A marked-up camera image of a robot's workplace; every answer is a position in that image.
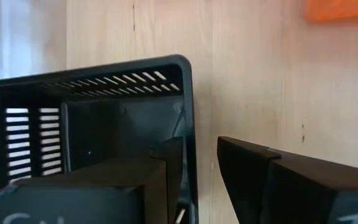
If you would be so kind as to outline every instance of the plywood surface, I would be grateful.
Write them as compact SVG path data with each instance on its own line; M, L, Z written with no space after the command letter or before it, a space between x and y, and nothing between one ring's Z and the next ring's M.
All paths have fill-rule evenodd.
M2 1L5 77L183 54L193 67L200 223L237 223L227 135L358 167L358 20L299 0Z

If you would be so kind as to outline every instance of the black plastic box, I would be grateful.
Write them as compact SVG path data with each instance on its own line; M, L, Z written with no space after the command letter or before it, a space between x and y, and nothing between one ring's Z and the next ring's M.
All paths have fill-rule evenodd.
M179 204L198 222L191 66L167 57L0 80L0 190L184 137Z

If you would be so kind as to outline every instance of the orange object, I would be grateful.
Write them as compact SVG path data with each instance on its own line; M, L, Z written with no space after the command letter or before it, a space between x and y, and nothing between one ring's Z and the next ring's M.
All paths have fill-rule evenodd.
M358 17L358 0L306 0L306 19L315 22Z

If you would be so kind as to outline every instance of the plastic bin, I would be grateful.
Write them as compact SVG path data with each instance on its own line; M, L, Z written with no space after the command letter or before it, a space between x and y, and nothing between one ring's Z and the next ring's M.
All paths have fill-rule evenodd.
M307 0L306 19L314 22L358 17L358 0Z
M191 66L167 57L0 80L0 190L182 136L178 208L197 223Z

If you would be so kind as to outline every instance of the black plastic basket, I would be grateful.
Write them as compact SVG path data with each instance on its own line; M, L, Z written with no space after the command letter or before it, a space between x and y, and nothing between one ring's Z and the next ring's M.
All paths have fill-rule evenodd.
M198 222L191 66L167 57L0 80L0 190L185 139L179 207Z

